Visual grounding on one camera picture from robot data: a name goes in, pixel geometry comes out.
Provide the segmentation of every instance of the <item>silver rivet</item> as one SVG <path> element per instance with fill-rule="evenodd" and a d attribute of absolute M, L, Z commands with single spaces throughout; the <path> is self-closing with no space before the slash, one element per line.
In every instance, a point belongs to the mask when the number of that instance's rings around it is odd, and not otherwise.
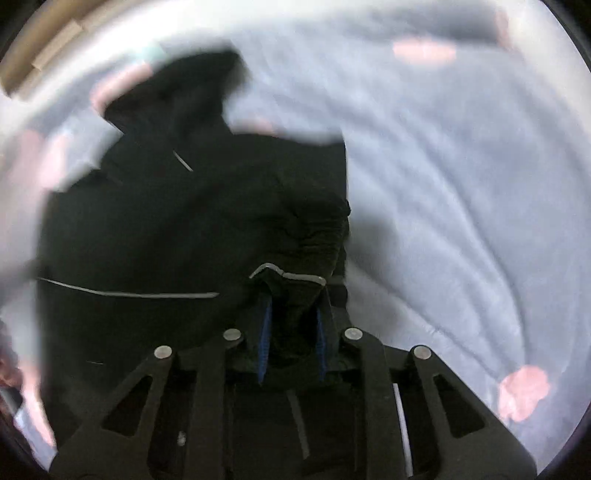
<path fill-rule="evenodd" d="M 431 358 L 431 349 L 429 347 L 419 345 L 414 350 L 414 356 L 421 360 L 427 360 Z"/>
<path fill-rule="evenodd" d="M 187 434 L 183 431 L 180 431 L 178 433 L 178 438 L 177 438 L 177 445 L 179 447 L 184 447 L 185 443 L 187 443 Z"/>
<path fill-rule="evenodd" d="M 156 350 L 154 350 L 154 356 L 159 360 L 164 360 L 173 354 L 173 349 L 171 349 L 168 345 L 160 345 Z"/>
<path fill-rule="evenodd" d="M 358 328 L 347 328 L 345 330 L 345 337 L 347 337 L 349 340 L 361 340 L 362 336 L 363 332 Z"/>
<path fill-rule="evenodd" d="M 228 342 L 234 342 L 234 341 L 238 340 L 241 336 L 242 336 L 242 332 L 240 330 L 238 330 L 237 328 L 229 328 L 228 330 L 226 330 L 223 333 L 223 337 Z"/>

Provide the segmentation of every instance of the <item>round metal joint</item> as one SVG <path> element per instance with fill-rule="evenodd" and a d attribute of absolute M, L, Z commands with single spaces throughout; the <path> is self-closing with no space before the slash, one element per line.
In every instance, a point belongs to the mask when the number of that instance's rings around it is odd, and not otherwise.
<path fill-rule="evenodd" d="M 361 340 L 362 336 L 363 332 L 358 328 L 347 328 L 345 330 L 345 338 L 348 338 L 349 340 Z"/>
<path fill-rule="evenodd" d="M 160 345 L 156 350 L 154 350 L 154 356 L 158 360 L 164 360 L 173 354 L 173 349 L 171 349 L 168 345 Z"/>
<path fill-rule="evenodd" d="M 431 349 L 424 345 L 419 345 L 413 350 L 414 356 L 420 360 L 427 360 L 431 358 Z"/>
<path fill-rule="evenodd" d="M 235 342 L 236 340 L 240 340 L 242 336 L 242 332 L 237 328 L 229 328 L 223 333 L 223 337 L 228 342 Z"/>

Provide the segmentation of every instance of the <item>black fabric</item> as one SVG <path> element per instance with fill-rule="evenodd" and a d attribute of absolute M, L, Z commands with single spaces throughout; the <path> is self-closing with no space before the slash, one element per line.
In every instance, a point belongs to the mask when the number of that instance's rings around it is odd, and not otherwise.
<path fill-rule="evenodd" d="M 259 265 L 324 278 L 335 268 L 349 213 L 345 147 L 231 133 L 222 99 L 238 65 L 232 51 L 180 59 L 114 101 L 105 118 L 123 137 L 100 170 L 48 203 L 41 277 L 98 291 L 219 292 L 113 298 L 39 281 L 42 398 L 58 444 L 155 347 L 189 348 L 235 325 L 261 288 L 249 280 Z M 290 300 L 294 337 L 318 293 L 298 288 Z"/>

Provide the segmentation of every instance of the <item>black garment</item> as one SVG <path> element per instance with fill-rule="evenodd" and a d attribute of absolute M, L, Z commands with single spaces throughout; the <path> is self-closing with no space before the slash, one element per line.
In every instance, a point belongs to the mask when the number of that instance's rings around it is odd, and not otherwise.
<path fill-rule="evenodd" d="M 233 135 L 222 119 L 231 51 L 177 60 L 108 107 L 123 137 L 101 169 L 55 194 L 41 231 L 41 277 L 94 291 L 218 292 L 211 299 L 100 296 L 38 283 L 42 398 L 58 444 L 159 345 L 184 349 L 236 324 L 271 262 L 330 277 L 347 227 L 345 148 Z M 287 295 L 285 343 L 322 287 Z"/>

